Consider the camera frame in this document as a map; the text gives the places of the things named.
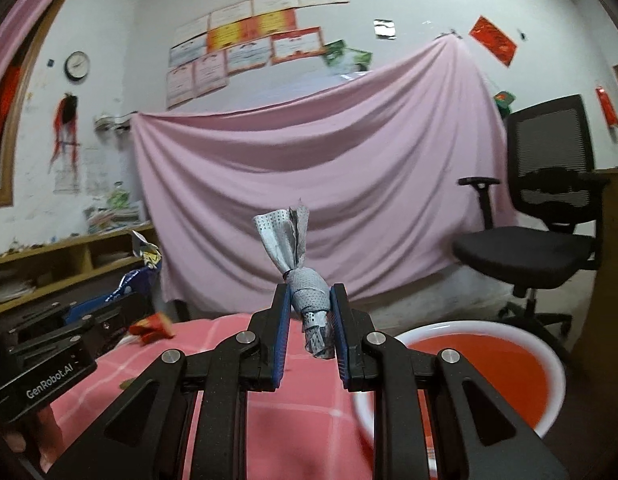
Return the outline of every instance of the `white wall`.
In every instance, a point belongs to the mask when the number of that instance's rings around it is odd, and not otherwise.
[[[612,69],[618,65],[618,29],[598,0],[578,0],[576,6],[609,66],[614,85],[608,89],[608,92],[618,113],[618,80]]]
[[[240,0],[142,0],[131,43],[134,56],[129,59],[125,76],[125,107],[164,110],[164,80],[175,27],[237,1]],[[467,36],[481,14],[518,43],[510,68]],[[409,54],[440,32],[455,28],[465,35],[477,63],[492,82],[494,93],[507,89],[517,95],[516,109],[582,94],[592,128],[596,164],[618,164],[618,143],[605,126],[594,93],[597,82],[609,80],[609,68],[569,0],[351,0],[346,5],[299,9],[297,17],[300,27],[320,25],[327,42],[342,38],[353,47],[372,50],[375,68]],[[372,27],[374,18],[394,20],[398,38],[377,40]],[[526,42],[521,41],[518,30],[527,35]],[[254,94],[288,85],[313,72],[324,73],[320,59],[243,73],[233,76],[227,88],[198,100],[196,106],[208,110],[240,107],[252,102]]]
[[[138,195],[128,141],[119,142],[112,134],[99,137],[93,130],[95,115],[122,112],[122,78],[138,2],[67,0],[58,13],[40,51],[20,117],[14,206],[0,208],[0,253],[13,238],[33,244],[85,232],[82,210],[92,202],[84,187],[86,148],[97,148],[110,186],[123,180],[132,194]],[[84,51],[91,63],[90,73],[81,84],[72,84],[64,76],[64,61],[76,50]],[[55,60],[52,68],[47,66],[49,59]],[[82,192],[78,195],[54,194],[55,171],[48,171],[55,138],[52,124],[65,92],[73,92],[79,99]]]

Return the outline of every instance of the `pink tablecloth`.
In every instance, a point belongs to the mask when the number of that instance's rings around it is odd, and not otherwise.
[[[245,330],[250,316],[175,325],[177,335],[149,346],[128,344],[98,360],[98,369],[57,399],[52,407],[70,445],[121,394],[120,383],[137,377],[163,351],[195,354]],[[342,389],[336,361],[312,358],[304,349],[301,324],[291,322],[285,375],[275,393],[249,394],[247,478],[249,480],[364,480],[371,478],[371,450]],[[193,428],[198,419],[199,402]],[[191,444],[185,477],[191,466]]]

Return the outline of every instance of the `silver bolt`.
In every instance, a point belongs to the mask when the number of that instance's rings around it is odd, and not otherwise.
[[[372,345],[382,345],[382,343],[387,341],[387,336],[382,332],[371,332],[367,334],[367,341]]]
[[[451,364],[454,364],[460,361],[460,354],[452,348],[447,348],[446,350],[443,350],[442,354],[440,354],[440,357],[442,357],[443,361],[446,361]]]
[[[176,349],[166,350],[163,352],[163,362],[166,364],[174,364],[180,360],[180,351]]]
[[[235,335],[235,340],[243,345],[248,345],[249,343],[256,341],[256,335],[253,332],[245,330],[244,332],[238,332]]]

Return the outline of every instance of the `mesh backrest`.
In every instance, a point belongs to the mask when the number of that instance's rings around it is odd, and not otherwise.
[[[552,189],[547,182],[526,187],[524,177],[548,168],[593,170],[592,142],[582,98],[570,96],[526,108],[508,118],[510,194],[514,207],[550,222],[580,223],[596,218],[590,193]]]

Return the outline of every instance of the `office chair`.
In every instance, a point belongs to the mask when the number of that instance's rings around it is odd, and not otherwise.
[[[461,178],[459,185],[478,192],[484,231],[458,237],[452,250],[472,269],[511,283],[516,298],[527,298],[525,308],[508,302],[499,312],[500,322],[531,332],[567,362],[568,352],[545,326],[561,323],[561,335],[566,337],[572,316],[537,314],[536,291],[557,288],[577,270],[597,269],[600,262],[606,179],[591,173],[592,142],[582,98],[564,97],[510,115],[507,144],[513,206],[542,220],[549,231],[494,228],[489,188],[500,181]],[[577,224],[590,221],[596,222],[595,238],[574,235]]]

